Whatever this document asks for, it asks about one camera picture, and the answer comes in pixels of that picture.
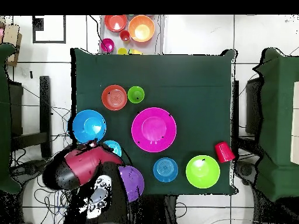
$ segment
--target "light blue bowl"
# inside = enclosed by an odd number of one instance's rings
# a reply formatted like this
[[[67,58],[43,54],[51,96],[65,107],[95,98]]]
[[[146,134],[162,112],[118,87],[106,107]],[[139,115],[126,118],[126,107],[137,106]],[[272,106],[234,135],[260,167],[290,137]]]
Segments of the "light blue bowl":
[[[154,164],[154,176],[160,182],[171,182],[178,175],[178,165],[170,158],[161,158]]]
[[[80,143],[100,141],[106,133],[106,121],[101,114],[93,110],[80,111],[72,122],[72,129]]]
[[[108,141],[104,141],[104,144],[106,144],[108,147],[112,148],[114,154],[117,154],[119,157],[121,157],[121,147],[118,142],[108,140]]]

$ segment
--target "pink bowl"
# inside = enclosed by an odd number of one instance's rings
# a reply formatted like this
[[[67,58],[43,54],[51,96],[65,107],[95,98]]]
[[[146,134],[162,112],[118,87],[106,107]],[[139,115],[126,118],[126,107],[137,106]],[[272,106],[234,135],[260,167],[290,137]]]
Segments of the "pink bowl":
[[[139,148],[147,152],[160,152],[175,140],[176,124],[167,111],[151,107],[136,116],[131,132]]]
[[[101,42],[101,44],[100,44],[100,47],[101,47],[101,49],[102,49],[104,52],[107,52],[107,49],[106,49],[105,46],[108,48],[108,52],[109,52],[109,53],[112,52],[113,49],[114,49],[114,42],[113,42],[113,40],[110,39],[110,38],[104,38],[104,39],[103,39],[103,42]]]

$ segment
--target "orange bowl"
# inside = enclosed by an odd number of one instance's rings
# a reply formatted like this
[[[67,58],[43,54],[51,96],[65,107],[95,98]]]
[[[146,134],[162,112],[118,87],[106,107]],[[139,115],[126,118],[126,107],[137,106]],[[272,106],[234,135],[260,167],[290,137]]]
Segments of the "orange bowl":
[[[119,85],[110,85],[102,93],[102,102],[111,111],[120,110],[127,103],[127,92]]]
[[[155,33],[155,25],[151,18],[145,15],[135,16],[128,25],[128,32],[133,40],[146,42]]]

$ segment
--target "cup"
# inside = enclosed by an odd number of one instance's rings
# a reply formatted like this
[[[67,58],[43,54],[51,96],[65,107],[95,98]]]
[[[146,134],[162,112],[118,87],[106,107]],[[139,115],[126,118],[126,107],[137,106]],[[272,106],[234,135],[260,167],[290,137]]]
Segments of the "cup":
[[[216,144],[215,150],[220,163],[229,162],[235,158],[235,155],[228,146],[227,142],[220,142]]]

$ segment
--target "plastic bowl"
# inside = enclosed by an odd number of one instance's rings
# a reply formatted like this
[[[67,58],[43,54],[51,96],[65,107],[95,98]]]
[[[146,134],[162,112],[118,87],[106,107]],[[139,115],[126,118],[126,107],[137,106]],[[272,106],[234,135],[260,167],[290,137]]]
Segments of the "plastic bowl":
[[[126,15],[106,15],[105,16],[105,25],[106,27],[113,32],[122,31],[127,24]]]
[[[110,38],[104,38],[103,42],[101,42],[101,44],[100,44],[100,47],[104,52],[110,53],[114,50],[114,42]]]
[[[140,103],[144,99],[145,93],[141,87],[133,86],[128,90],[128,100],[132,103]]]
[[[155,25],[151,18],[145,15],[135,16],[128,25],[128,31],[133,40],[146,42],[155,33]]]
[[[125,49],[124,47],[120,47],[120,48],[117,50],[117,54],[118,54],[118,55],[128,55],[128,50]]]
[[[171,158],[161,158],[155,162],[153,172],[160,182],[171,182],[178,175],[178,165]]]
[[[102,93],[102,102],[111,111],[120,110],[127,103],[127,93],[119,85],[110,85]]]
[[[216,184],[220,177],[220,168],[211,156],[198,155],[188,162],[186,175],[191,185],[205,189]]]
[[[128,201],[135,201],[141,196],[144,190],[144,179],[142,174],[132,166],[119,166],[119,172],[127,192]]]
[[[117,154],[119,157],[121,157],[121,147],[118,142],[113,140],[107,140],[104,141],[104,144],[106,144],[108,147],[113,149],[113,153]]]
[[[127,30],[123,30],[120,32],[120,38],[122,41],[129,41],[130,40],[130,33]]]
[[[100,141],[106,133],[106,121],[101,114],[93,110],[80,111],[72,122],[76,139],[85,143],[95,138]]]

